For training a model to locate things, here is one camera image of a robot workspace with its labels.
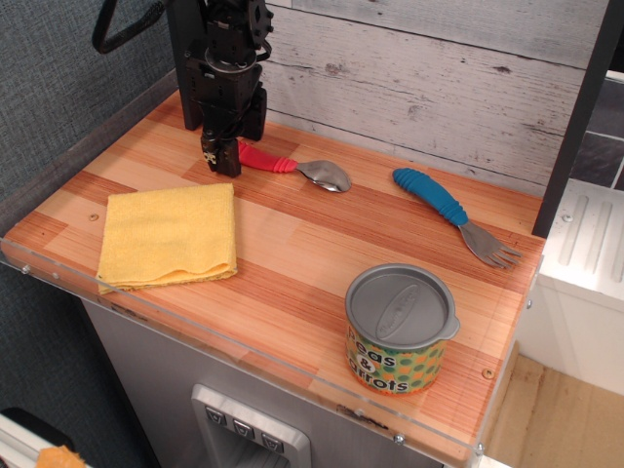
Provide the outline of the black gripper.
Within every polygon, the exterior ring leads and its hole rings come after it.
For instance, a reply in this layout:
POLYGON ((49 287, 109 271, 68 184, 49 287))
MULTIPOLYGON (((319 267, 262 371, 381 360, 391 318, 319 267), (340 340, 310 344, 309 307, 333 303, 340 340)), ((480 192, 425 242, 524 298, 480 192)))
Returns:
POLYGON ((238 139, 259 141, 266 119, 267 93, 257 62, 239 67, 214 60, 205 46, 190 46, 184 54, 190 99, 203 115, 201 146, 214 173, 241 174, 238 139))

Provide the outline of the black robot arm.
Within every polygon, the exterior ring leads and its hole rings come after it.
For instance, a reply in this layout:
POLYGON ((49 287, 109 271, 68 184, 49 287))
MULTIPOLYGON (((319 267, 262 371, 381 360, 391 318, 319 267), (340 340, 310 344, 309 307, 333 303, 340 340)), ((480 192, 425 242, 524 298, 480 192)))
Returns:
POLYGON ((188 45, 190 100, 203 117, 201 147, 211 171, 241 173, 238 138, 262 138, 267 92, 260 63, 270 58, 273 31, 263 1, 200 1, 203 32, 188 45))

